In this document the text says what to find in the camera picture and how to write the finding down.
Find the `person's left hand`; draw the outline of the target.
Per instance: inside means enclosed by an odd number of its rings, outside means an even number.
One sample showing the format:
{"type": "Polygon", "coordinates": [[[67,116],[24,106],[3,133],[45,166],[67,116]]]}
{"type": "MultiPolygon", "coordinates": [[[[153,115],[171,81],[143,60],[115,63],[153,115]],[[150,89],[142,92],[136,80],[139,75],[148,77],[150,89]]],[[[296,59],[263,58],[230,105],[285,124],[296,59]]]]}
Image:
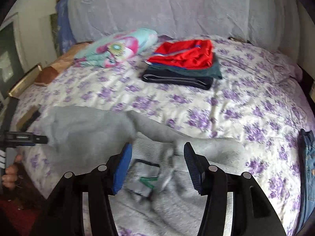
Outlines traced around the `person's left hand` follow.
{"type": "Polygon", "coordinates": [[[13,164],[8,166],[8,168],[5,169],[5,174],[2,176],[2,186],[13,190],[16,185],[16,181],[18,180],[18,167],[17,164],[21,162],[22,155],[17,155],[14,159],[13,164]]]}

